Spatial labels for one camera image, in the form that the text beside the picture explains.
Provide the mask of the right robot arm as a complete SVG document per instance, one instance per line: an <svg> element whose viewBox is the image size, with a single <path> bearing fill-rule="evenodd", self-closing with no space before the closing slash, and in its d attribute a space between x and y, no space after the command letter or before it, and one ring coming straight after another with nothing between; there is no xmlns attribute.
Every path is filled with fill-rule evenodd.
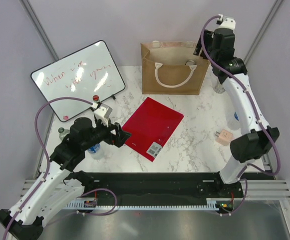
<svg viewBox="0 0 290 240"><path fill-rule="evenodd" d="M242 59L234 56L235 34L232 29L202 30L196 54L208 59L213 74L230 96L238 116L241 136L230 143L231 157L219 172L221 180L214 183L214 192L225 197L232 190L231 184L239 181L248 166L256 167L254 160L273 150L277 169L281 169L280 155L275 142L280 136L277 127L271 127L264 118L249 83L248 71Z"/></svg>

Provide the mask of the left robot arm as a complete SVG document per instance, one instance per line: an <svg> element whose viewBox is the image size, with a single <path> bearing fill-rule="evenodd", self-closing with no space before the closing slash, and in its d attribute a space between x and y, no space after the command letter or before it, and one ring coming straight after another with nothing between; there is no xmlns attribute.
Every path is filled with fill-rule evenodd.
<svg viewBox="0 0 290 240"><path fill-rule="evenodd" d="M49 156L46 170L26 194L10 209L0 210L0 223L5 232L17 240L38 239L49 221L68 203L94 193L95 185L83 171L76 172L62 189L56 190L85 159L85 152L101 142L120 148L129 137L131 134L122 130L119 123L104 125L97 120L93 127L89 118L76 119L69 134Z"/></svg>

